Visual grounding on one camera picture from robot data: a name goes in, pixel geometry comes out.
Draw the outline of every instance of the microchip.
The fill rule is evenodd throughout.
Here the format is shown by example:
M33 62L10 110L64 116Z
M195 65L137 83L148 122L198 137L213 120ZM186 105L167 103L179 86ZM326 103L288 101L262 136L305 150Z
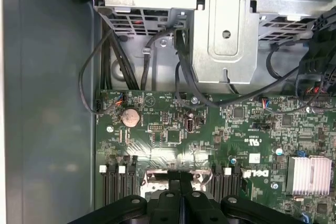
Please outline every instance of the microchip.
M215 136L214 141L215 141L215 143L218 144L222 141L222 137L221 136Z
M154 141L161 142L162 141L162 132L154 132Z
M325 203L317 204L317 213L318 214L326 214L328 211L328 206Z
M284 159L283 159L284 157L283 156L277 156L277 162L282 162Z
M180 142L180 131L167 131L167 142L168 143L179 143Z
M234 118L243 118L244 117L244 109L243 108L234 108L233 117Z
M292 126L292 116L291 115L284 115L282 117L282 125L283 126Z

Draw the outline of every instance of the sticker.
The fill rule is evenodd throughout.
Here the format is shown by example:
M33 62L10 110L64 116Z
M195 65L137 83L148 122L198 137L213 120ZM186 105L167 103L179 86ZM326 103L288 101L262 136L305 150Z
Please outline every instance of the sticker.
M248 162L250 164L260 164L260 153L250 153Z

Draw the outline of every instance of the wire bundle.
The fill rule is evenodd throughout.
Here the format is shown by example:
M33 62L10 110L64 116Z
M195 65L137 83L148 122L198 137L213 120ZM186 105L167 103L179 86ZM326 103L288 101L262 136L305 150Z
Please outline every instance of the wire bundle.
M271 89L273 89L276 85L284 82L286 79L288 79L290 76L292 76L297 70L298 67L294 68L292 71L290 71L289 73L287 73L286 75L284 75L283 77L281 77L280 79L278 79L277 81L271 83L270 85L267 85L259 90L256 90L252 93L246 94L246 95L241 95L237 98L233 98L233 99L227 99L224 101L217 101L217 102L213 102L211 100L209 100L208 98L206 98L198 89L194 78L193 78L193 74L190 68L190 64L188 63L188 54L185 48L185 44L184 44L184 40L183 40L183 36L182 36L182 31L177 31L176 32L176 48L177 48L177 54L179 56L180 59L180 63L177 64L176 69L175 69L175 89L176 89L176 97L179 100L179 102L181 104L185 104L185 102L181 99L181 97L178 95L179 92L179 86L180 86L180 77L179 77L179 66L181 65L182 68L182 72L185 78L186 83L188 84L189 88L191 89L193 95L195 97L198 98L198 100L203 103L203 106L210 106L213 108L217 108L217 107L224 107L224 106L229 106L229 105L233 105L235 103L240 103L240 102L244 102L246 100L249 100L253 97L259 96L265 92L270 91ZM193 108L193 109L197 109L199 108L201 105L188 105L189 108Z
M262 99L261 103L262 103L263 109L268 108L268 105L269 105L269 100L268 99Z

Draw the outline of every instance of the metal bracket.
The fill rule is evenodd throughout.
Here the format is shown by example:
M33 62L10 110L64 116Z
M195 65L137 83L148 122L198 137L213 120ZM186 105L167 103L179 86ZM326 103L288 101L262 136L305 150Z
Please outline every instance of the metal bracket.
M199 82L249 84L257 67L259 14L250 0L205 0L191 28L192 64Z

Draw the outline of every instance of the capacitor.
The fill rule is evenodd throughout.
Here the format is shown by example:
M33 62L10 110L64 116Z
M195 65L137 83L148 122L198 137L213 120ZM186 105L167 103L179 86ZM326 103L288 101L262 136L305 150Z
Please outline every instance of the capacitor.
M129 128L135 127L140 121L140 114L136 109L129 108L122 112L121 122Z
M231 164L235 165L237 163L237 159L235 156L229 156L229 161Z
M281 147L273 147L272 152L275 153L278 156L281 156L283 154L283 149Z

